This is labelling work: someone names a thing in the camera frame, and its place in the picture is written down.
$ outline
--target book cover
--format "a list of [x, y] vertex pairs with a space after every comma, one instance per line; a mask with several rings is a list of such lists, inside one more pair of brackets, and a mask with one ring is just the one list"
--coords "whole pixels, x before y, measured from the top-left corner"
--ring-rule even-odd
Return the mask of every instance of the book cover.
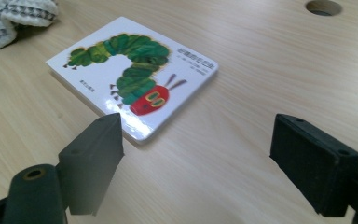
[[218, 64], [120, 17], [47, 61], [103, 115], [120, 113], [142, 144], [217, 71]]

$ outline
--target screw hole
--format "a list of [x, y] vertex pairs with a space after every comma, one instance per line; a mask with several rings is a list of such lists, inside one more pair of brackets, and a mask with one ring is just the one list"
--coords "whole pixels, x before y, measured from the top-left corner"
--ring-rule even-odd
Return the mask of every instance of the screw hole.
[[342, 149], [339, 150], [338, 153], [341, 154], [341, 155], [343, 155], [343, 156], [348, 156], [348, 155], [350, 155], [350, 153], [349, 153], [348, 151], [342, 150]]
[[80, 154], [80, 152], [81, 152], [81, 150], [78, 149], [78, 148], [74, 148], [74, 149], [71, 150], [72, 155], [78, 155], [78, 154]]
[[33, 169], [31, 171], [29, 171], [27, 174], [24, 175], [23, 179], [24, 180], [35, 180], [38, 179], [40, 177], [42, 177], [45, 174], [45, 170], [44, 169]]
[[336, 16], [341, 13], [342, 6], [336, 2], [328, 0], [313, 0], [305, 5], [305, 8], [318, 16]]

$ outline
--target green caterpillar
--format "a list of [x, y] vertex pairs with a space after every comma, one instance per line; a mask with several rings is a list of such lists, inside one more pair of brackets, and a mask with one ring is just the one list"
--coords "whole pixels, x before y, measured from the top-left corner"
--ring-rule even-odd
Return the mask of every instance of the green caterpillar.
[[132, 65], [117, 80], [117, 91], [112, 91], [112, 94], [117, 93], [124, 105], [131, 105], [156, 86], [151, 77], [168, 62], [170, 51], [159, 42], [145, 35], [113, 36], [87, 49], [74, 49], [64, 67], [72, 66], [76, 70], [78, 66], [104, 63], [109, 57], [119, 54], [127, 56]]

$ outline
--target red caterpillar head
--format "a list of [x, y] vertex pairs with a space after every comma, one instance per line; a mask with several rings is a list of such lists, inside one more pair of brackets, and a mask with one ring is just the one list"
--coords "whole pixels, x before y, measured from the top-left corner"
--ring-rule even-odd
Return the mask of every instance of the red caterpillar head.
[[[168, 86], [176, 77], [176, 74], [172, 74], [165, 86]], [[186, 83], [186, 80], [180, 80], [172, 85], [169, 89], [163, 86], [155, 86], [153, 89], [141, 96], [135, 101], [130, 110], [137, 116], [146, 115], [162, 108], [170, 98], [170, 91], [174, 88]]]

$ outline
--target wooden table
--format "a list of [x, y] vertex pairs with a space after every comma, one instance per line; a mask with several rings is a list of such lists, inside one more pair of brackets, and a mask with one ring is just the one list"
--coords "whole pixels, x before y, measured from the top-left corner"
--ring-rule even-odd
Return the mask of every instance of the wooden table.
[[325, 218], [269, 157], [277, 113], [358, 151], [358, 1], [314, 15], [307, 0], [61, 0], [59, 20], [0, 49], [0, 199], [20, 170], [98, 118], [45, 61], [124, 16], [214, 60], [212, 82], [126, 156], [97, 217], [69, 223], [351, 223]]

